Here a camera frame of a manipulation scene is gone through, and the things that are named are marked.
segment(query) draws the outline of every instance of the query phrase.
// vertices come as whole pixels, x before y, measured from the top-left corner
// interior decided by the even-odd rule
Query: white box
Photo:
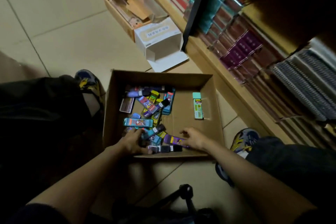
[[[181,51],[183,35],[170,17],[160,23],[150,23],[134,30],[135,43],[155,72],[163,72],[188,56]]]

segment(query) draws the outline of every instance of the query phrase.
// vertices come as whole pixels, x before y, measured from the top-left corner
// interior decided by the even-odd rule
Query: hand
[[[180,134],[187,136],[187,138],[181,142],[181,145],[190,146],[197,150],[205,151],[208,143],[212,141],[195,128],[184,128],[180,131]]]
[[[142,148],[139,146],[139,139],[142,132],[142,129],[136,130],[133,128],[126,134],[126,136],[119,140],[117,145],[120,145],[125,150],[127,155],[152,154],[152,150],[148,150],[147,148]]]

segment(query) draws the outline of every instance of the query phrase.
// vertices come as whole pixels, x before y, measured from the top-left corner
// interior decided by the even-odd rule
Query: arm
[[[286,184],[198,130],[185,128],[181,133],[189,136],[183,145],[203,150],[219,162],[264,222],[293,223],[302,213],[316,208]]]
[[[39,203],[57,209],[70,223],[83,223],[101,185],[116,162],[127,155],[150,153],[138,145],[142,130],[131,130],[101,154],[39,194],[28,204]]]

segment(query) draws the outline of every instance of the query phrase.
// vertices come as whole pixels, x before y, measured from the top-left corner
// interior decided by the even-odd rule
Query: beige floor
[[[103,0],[0,0],[0,51],[27,65],[31,78],[74,75],[85,68],[106,87],[113,68],[151,71]],[[169,72],[201,73],[191,60]],[[220,94],[218,103],[229,147],[246,125]],[[216,175],[212,161],[133,162],[115,172],[92,207],[102,216],[109,217],[111,203],[121,191],[127,191],[124,194],[131,203],[150,205],[189,183],[197,208],[216,209],[226,223],[254,222],[250,214],[242,218],[249,208],[239,192]],[[172,207],[186,208],[181,201]]]

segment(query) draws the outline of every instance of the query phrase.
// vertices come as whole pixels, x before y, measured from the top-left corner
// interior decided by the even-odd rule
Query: forearm
[[[101,185],[124,153],[120,144],[106,148],[84,166],[39,194],[29,204],[50,205],[72,224],[83,223]]]
[[[219,162],[265,222],[292,223],[301,213],[315,208],[286,184],[215,141],[207,142],[203,150]]]

